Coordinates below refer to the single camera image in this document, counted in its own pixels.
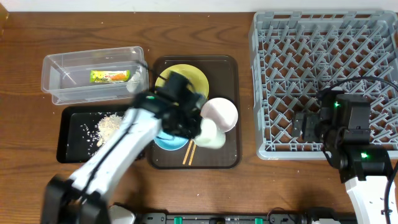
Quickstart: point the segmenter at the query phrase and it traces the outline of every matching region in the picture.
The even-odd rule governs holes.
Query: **green connector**
[[[174,217],[174,224],[182,224],[182,217]]]
[[[262,224],[262,218],[255,218],[254,224]]]

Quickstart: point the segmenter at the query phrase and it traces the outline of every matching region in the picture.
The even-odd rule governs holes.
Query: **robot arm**
[[[108,200],[143,148],[161,129],[187,139],[201,134],[200,109],[206,100],[187,85],[189,80],[172,72],[163,87],[138,94],[119,130],[95,156],[68,180],[54,177],[49,182],[41,223],[120,223],[124,218],[113,219]],[[131,223],[134,215],[128,216],[124,217]]]
[[[155,118],[154,113],[144,109],[128,109],[120,129],[95,156],[69,177],[73,180],[72,187],[83,190],[88,184],[92,171],[103,160],[85,192],[86,194],[98,192],[101,198],[109,200],[127,168],[142,149],[158,135],[160,129],[161,120]],[[111,147],[115,145],[116,147],[110,152]]]
[[[393,169],[388,152],[369,142],[370,103],[360,95],[338,90],[328,91],[318,99],[319,113],[295,115],[294,135],[302,130],[304,141],[323,143],[326,159],[339,170],[358,223],[386,223],[384,194]],[[392,183],[387,212],[391,223],[398,223],[394,189]]]

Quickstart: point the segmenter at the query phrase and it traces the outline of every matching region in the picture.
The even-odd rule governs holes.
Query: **food wrapper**
[[[130,78],[130,71],[97,71],[90,73],[90,82],[95,83],[119,83],[126,82]]]

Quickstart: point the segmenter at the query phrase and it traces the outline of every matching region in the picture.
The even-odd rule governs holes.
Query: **blue plate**
[[[164,133],[163,131],[160,131],[160,133],[157,135],[154,141],[156,145],[158,145],[162,149],[168,151],[174,151],[186,145],[188,139],[169,135]]]

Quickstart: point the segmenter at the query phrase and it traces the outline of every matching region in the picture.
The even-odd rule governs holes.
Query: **brown tray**
[[[199,68],[209,81],[209,99],[223,97],[231,100],[239,113],[238,66],[234,58],[225,55],[212,56],[163,56],[155,62],[158,74],[176,64],[188,64]],[[232,130],[226,133],[226,142],[221,149],[196,147],[188,142],[176,151],[166,151],[153,142],[147,147],[147,159],[157,169],[229,169],[241,159],[240,119]]]

